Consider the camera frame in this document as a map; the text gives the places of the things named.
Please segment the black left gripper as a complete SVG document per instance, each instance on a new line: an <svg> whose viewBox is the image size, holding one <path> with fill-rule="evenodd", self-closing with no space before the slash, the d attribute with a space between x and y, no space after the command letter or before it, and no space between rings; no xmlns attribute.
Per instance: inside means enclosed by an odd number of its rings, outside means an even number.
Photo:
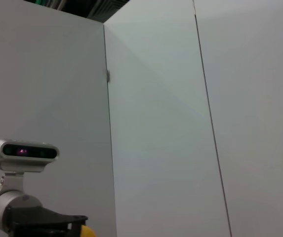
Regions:
<svg viewBox="0 0 283 237"><path fill-rule="evenodd" d="M8 207L5 227L9 237L79 237L88 217L65 215L44 207Z"/></svg>

